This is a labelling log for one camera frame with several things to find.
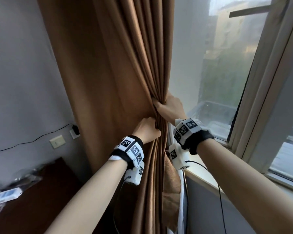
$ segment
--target pleated curtain fabric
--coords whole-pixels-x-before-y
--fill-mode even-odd
[[[38,3],[93,172],[142,118],[157,118],[162,136],[144,148],[141,183],[122,190],[130,192],[116,215],[122,232],[176,231],[180,178],[165,154],[167,122],[151,99],[166,100],[174,0]]]

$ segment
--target black plug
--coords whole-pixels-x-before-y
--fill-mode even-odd
[[[78,126],[73,125],[72,129],[73,129],[73,131],[74,131],[74,133],[75,133],[76,135],[79,135],[79,134],[80,134],[80,133],[79,133]]]

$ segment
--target curtain fold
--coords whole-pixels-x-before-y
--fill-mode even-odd
[[[145,151],[134,211],[117,223],[124,233],[175,231],[181,183],[165,154],[167,122],[151,99],[166,101],[174,0],[38,3],[93,172],[142,118],[157,118],[162,136]]]

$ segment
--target wall switch plate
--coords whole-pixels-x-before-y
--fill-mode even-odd
[[[78,138],[80,136],[80,134],[79,135],[75,134],[74,130],[70,130],[69,133],[70,133],[70,135],[72,136],[73,139],[76,139],[76,138]]]
[[[59,135],[53,139],[50,139],[49,141],[54,149],[66,143],[62,135]]]

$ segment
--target person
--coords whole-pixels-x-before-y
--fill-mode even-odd
[[[180,100],[170,93],[165,104],[153,99],[159,114],[175,125],[187,119]],[[148,143],[160,136],[154,118],[144,118],[133,132]],[[293,233],[293,200],[273,182],[214,139],[200,142],[197,153],[223,192],[257,233]],[[123,159],[108,160],[77,192],[46,234],[92,233],[127,168]]]

